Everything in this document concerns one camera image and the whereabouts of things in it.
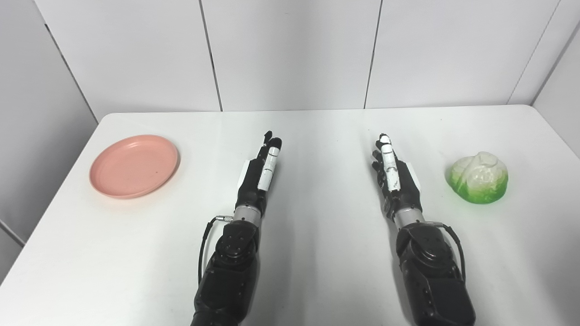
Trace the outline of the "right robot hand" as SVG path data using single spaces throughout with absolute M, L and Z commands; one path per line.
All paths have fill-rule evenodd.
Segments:
M 405 209 L 422 212 L 420 191 L 415 184 L 414 174 L 407 163 L 398 159 L 389 136 L 385 133 L 379 134 L 375 145 L 372 168 L 377 173 L 386 217 L 394 221 L 396 213 Z

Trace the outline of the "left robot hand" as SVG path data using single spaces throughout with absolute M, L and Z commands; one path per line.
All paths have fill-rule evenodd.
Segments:
M 270 190 L 276 169 L 282 139 L 274 138 L 271 130 L 264 134 L 263 144 L 258 155 L 251 159 L 245 176 L 238 189 L 235 208 L 251 207 L 264 215 L 267 206 L 267 193 Z

